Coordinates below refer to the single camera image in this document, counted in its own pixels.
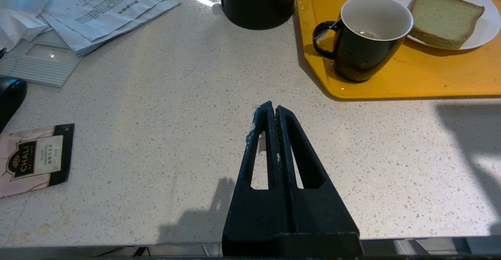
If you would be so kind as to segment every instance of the bread crust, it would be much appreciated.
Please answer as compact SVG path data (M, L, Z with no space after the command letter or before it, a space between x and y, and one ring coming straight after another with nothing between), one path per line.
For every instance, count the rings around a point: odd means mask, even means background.
M414 0L414 2L412 3L412 5L410 7L411 13L413 13L416 1L417 0ZM476 15L470 23L469 31L466 34L463 34L461 36L460 40L445 39L445 38L439 37L437 35L433 35L431 33L428 33L424 30L421 30L420 28L417 28L415 25L412 27L412 30L410 31L409 35L415 37L416 39L418 39L420 41L423 41L427 44L430 44L431 46L434 46L434 47L445 48L445 49L460 49L461 46L463 46L463 44L469 39L469 37L471 37L471 34L473 34L473 32L475 30L476 22L485 12L485 7L480 6L480 5L476 5L476 4L472 4L472 3L469 3L469 2L463 1L463 0L456 0L456 1L465 3L467 5L472 5L479 10L479 14Z

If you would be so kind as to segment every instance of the mug handle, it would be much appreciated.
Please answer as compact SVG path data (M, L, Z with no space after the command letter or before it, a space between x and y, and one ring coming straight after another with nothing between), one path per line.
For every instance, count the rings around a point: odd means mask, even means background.
M322 39L327 35L327 31L332 30L334 32L339 32L339 30L344 26L343 20L337 19L337 21L325 21L317 25L315 27L315 30L313 30L313 47L315 48L315 51L319 53L319 55L322 55L323 57L332 59L333 58L333 52L324 50L318 46L317 40Z

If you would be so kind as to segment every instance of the countertop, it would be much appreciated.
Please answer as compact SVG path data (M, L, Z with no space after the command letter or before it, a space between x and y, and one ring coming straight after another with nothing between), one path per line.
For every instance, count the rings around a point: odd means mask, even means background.
M62 88L29 84L5 132L75 123L70 176L0 199L1 247L220 242L265 101L296 114L361 238L501 233L501 100L340 101L293 19L251 31L181 1Z

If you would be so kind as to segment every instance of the white paper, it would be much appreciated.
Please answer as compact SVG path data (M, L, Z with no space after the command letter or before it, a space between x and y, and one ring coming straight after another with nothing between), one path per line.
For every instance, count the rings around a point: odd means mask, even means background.
M7 51L20 39L33 40L48 26L36 16L48 0L0 0L0 48Z
M161 1L163 0L51 0L44 11L83 37L94 41L135 20Z
M42 13L42 17L47 21L54 30L61 36L61 38L68 44L68 46L75 52L77 55L85 55L90 53L92 50L96 49L103 42L116 37L120 34L127 33L134 28L141 26L142 24L151 21L155 17L163 14L164 12L174 8L176 5L179 5L179 0L164 0L159 4L155 5L152 9L147 10L138 18L133 21L127 23L126 25L118 28L113 31L111 34L108 34L104 37L98 38L94 41L89 41L82 35L80 35L75 30L69 28L65 24L61 23L59 20L51 16L47 13Z

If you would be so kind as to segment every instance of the slice of bread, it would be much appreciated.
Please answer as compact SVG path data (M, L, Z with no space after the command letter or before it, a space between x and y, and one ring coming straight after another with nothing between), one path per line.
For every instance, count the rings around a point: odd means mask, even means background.
M414 0L410 35L434 47L459 49L485 8L462 0Z

